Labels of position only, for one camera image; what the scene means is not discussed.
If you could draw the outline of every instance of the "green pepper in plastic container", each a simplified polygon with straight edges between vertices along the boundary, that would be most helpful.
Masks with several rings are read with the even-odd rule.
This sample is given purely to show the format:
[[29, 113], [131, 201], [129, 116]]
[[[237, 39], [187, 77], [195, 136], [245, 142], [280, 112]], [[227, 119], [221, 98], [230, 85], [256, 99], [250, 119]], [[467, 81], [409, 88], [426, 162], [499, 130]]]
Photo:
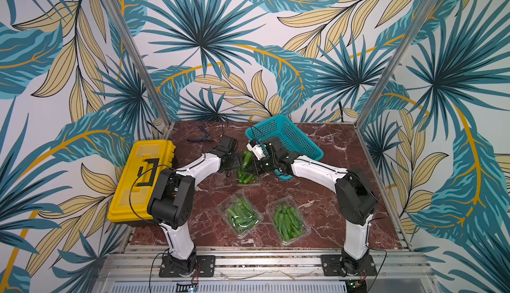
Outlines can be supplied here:
[[261, 220], [262, 214], [239, 190], [218, 205], [218, 212], [239, 239], [244, 238]]
[[266, 206], [274, 228], [284, 245], [307, 236], [310, 227], [304, 221], [294, 199], [288, 195]]

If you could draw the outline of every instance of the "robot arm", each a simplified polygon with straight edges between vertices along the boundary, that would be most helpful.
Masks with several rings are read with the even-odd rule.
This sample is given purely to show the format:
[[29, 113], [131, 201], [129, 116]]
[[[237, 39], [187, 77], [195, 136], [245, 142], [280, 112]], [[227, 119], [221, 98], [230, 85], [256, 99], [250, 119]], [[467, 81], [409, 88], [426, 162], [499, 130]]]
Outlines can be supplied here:
[[345, 243], [342, 257], [345, 274], [357, 274], [370, 259], [368, 233], [377, 200], [370, 182], [360, 170], [337, 168], [309, 157], [286, 150], [277, 137], [260, 144], [251, 141], [247, 145], [258, 161], [252, 170], [256, 172], [280, 172], [317, 182], [337, 195], [341, 214], [346, 219]]
[[162, 170], [156, 180], [147, 213], [165, 233], [170, 253], [167, 264], [182, 276], [193, 273], [196, 264], [195, 244], [187, 222], [193, 208], [195, 186], [215, 172], [238, 168], [236, 148], [234, 138], [222, 136], [213, 150], [182, 168]]

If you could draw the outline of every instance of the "metal grate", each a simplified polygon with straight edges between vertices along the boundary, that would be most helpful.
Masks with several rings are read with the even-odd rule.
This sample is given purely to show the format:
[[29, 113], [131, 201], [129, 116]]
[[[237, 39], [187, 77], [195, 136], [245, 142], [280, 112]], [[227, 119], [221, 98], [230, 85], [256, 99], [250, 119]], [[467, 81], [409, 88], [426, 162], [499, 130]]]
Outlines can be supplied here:
[[[152, 282], [153, 293], [174, 293], [176, 282]], [[115, 282], [111, 293], [148, 293], [148, 282]], [[200, 281], [197, 292], [346, 293], [343, 281]]]

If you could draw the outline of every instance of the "teal plastic basket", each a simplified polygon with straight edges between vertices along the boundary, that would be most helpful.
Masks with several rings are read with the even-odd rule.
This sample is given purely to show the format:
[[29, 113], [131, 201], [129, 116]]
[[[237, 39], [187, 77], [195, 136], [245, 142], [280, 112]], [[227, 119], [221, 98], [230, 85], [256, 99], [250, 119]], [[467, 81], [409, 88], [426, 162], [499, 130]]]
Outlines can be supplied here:
[[[314, 160], [320, 160], [324, 156], [322, 149], [285, 115], [276, 115], [254, 124], [253, 127], [256, 129], [250, 127], [244, 132], [248, 140], [255, 138], [264, 141], [276, 136], [287, 150], [301, 152]], [[274, 172], [282, 180], [289, 180], [292, 177], [291, 175], [281, 175], [278, 170]]]

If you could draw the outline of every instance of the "pliers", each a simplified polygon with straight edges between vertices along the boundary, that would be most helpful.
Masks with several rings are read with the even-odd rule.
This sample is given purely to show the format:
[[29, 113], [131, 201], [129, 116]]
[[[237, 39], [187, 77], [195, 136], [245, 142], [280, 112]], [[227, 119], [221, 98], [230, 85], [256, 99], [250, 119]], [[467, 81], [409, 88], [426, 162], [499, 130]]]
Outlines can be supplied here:
[[200, 139], [187, 139], [190, 143], [205, 143], [206, 141], [214, 141], [214, 139], [211, 137], [211, 135], [200, 125], [197, 126], [203, 133], [206, 135], [203, 138]]

